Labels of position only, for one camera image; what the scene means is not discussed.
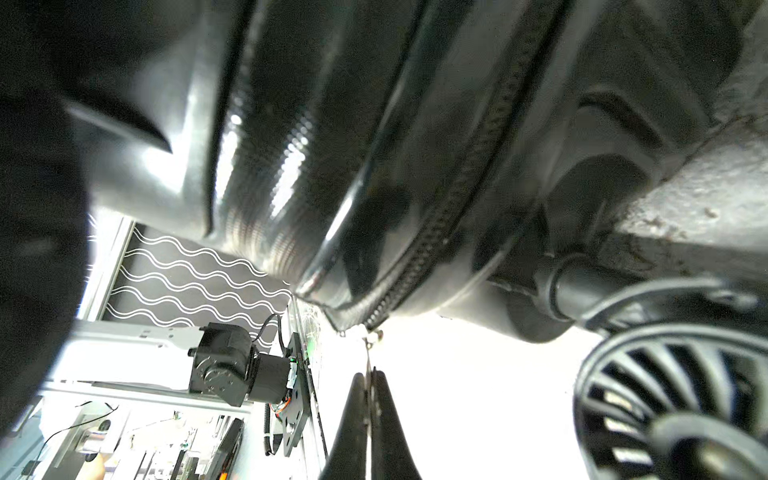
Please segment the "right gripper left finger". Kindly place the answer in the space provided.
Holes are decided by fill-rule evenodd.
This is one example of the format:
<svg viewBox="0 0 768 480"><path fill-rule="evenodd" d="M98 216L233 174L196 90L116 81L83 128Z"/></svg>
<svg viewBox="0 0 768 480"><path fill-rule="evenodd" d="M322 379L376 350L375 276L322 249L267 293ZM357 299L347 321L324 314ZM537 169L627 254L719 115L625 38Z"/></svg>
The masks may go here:
<svg viewBox="0 0 768 480"><path fill-rule="evenodd" d="M361 480L366 478L368 415L366 379L356 373L332 449L319 475L323 480Z"/></svg>

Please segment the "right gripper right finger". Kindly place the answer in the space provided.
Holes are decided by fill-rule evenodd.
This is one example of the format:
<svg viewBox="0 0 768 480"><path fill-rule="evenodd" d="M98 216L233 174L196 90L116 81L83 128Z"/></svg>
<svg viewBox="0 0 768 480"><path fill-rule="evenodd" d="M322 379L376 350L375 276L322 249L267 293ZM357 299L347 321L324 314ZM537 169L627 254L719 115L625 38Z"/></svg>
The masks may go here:
<svg viewBox="0 0 768 480"><path fill-rule="evenodd" d="M421 479L384 372L370 376L371 474L373 479Z"/></svg>

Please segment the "metal zipper pull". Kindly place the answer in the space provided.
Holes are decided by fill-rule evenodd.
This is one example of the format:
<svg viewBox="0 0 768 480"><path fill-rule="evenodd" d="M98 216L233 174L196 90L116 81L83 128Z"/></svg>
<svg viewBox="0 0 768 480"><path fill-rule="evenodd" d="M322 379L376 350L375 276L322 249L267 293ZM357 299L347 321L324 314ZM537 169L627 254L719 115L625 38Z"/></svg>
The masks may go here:
<svg viewBox="0 0 768 480"><path fill-rule="evenodd" d="M369 331L363 337L363 343L366 353L366 385L371 387L373 381L373 371L375 370L374 355L372 351L382 342L384 332L381 329Z"/></svg>

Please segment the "black hard-shell suitcase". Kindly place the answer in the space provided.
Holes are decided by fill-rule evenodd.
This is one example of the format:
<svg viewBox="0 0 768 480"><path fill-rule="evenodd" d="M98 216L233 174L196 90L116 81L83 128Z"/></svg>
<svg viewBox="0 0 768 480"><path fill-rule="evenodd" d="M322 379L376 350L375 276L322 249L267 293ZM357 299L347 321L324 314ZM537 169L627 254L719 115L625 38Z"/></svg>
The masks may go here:
<svg viewBox="0 0 768 480"><path fill-rule="evenodd" d="M704 139L757 1L5 1L1 429L75 340L92 200L339 332L447 311L603 336L594 479L767 475L767 284L589 246Z"/></svg>

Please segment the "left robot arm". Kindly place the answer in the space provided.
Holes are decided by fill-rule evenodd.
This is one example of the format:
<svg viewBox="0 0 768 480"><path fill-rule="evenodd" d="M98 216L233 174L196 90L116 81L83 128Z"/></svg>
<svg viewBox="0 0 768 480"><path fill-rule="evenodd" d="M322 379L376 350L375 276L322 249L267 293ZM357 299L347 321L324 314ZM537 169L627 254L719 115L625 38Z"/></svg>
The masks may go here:
<svg viewBox="0 0 768 480"><path fill-rule="evenodd" d="M200 329L192 359L188 391L215 396L233 407L246 400L278 404L295 383L294 359L260 353L248 332L238 326L210 323Z"/></svg>

